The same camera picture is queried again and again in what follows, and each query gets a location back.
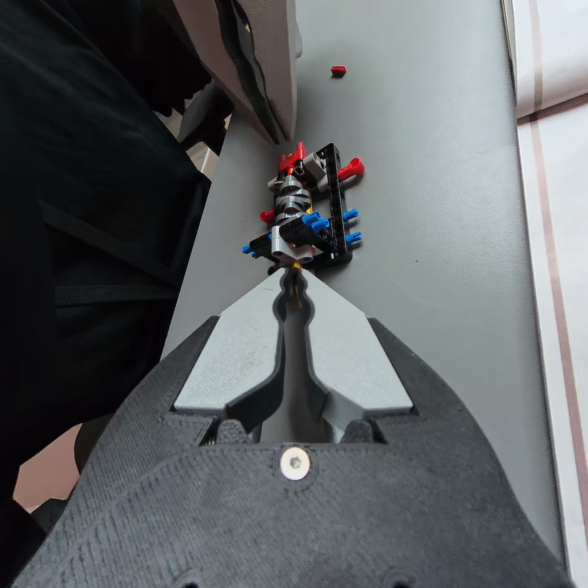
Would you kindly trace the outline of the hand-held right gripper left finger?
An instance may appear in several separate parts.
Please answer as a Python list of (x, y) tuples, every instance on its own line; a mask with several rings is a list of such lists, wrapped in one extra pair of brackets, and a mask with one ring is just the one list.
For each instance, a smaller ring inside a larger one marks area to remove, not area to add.
[(179, 395), (176, 412), (259, 427), (283, 398), (283, 323), (290, 271), (278, 270), (219, 316)]

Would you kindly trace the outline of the black lego frame assembly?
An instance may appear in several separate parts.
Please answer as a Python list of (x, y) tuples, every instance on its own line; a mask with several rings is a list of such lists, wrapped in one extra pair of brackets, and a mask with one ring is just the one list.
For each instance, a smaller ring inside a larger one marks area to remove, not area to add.
[(268, 276), (296, 261), (315, 272), (349, 263), (363, 236), (349, 228), (359, 211), (348, 207), (345, 184), (360, 180), (365, 171), (360, 158), (342, 165), (334, 143), (307, 151), (298, 142), (280, 155), (276, 176), (268, 182), (273, 207), (259, 215), (266, 231), (242, 253), (267, 260)]

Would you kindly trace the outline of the lego instruction booklet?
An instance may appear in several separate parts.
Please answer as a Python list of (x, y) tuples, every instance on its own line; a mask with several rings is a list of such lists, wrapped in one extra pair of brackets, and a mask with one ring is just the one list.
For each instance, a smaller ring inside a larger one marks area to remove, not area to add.
[(587, 587), (587, 1), (502, 1), (563, 552)]

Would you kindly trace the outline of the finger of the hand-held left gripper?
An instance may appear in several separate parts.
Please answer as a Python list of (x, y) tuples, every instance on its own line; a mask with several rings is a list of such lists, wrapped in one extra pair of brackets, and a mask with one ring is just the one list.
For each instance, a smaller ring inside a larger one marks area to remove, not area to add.
[(280, 128), (254, 54), (252, 33), (236, 1), (176, 1), (188, 37), (210, 76), (238, 112), (268, 143), (278, 145)]
[(252, 68), (252, 91), (239, 109), (268, 142), (293, 140), (298, 113), (296, 60), (302, 37), (295, 1), (234, 1), (239, 44)]

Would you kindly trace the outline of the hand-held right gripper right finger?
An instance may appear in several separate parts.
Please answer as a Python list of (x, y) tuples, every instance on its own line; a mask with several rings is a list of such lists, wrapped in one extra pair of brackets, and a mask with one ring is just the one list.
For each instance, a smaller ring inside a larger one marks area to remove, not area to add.
[(305, 269), (298, 271), (304, 322), (305, 390), (314, 422), (339, 443), (356, 420), (406, 415), (413, 409), (368, 317)]

